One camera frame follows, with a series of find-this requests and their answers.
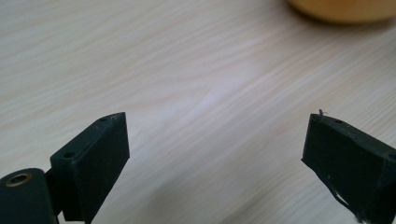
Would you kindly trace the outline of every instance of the wooden table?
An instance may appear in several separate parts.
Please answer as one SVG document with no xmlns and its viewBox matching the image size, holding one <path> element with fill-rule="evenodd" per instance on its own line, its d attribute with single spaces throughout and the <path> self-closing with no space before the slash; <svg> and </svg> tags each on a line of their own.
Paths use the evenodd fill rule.
<svg viewBox="0 0 396 224">
<path fill-rule="evenodd" d="M 94 224 L 356 223 L 300 161 L 309 114 L 396 147 L 395 22 L 284 1 L 2 1 L 0 78 L 0 176 L 126 112 Z"/>
</svg>

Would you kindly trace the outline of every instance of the table surface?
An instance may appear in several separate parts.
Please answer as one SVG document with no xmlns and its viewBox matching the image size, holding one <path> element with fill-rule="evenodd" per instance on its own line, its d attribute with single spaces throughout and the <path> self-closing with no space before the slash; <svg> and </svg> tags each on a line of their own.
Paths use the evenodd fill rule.
<svg viewBox="0 0 396 224">
<path fill-rule="evenodd" d="M 127 114 L 131 159 L 95 224 L 356 223 L 300 161 L 309 115 L 396 147 L 395 21 L 278 0 L 15 0 L 0 21 L 0 176 Z"/>
</svg>

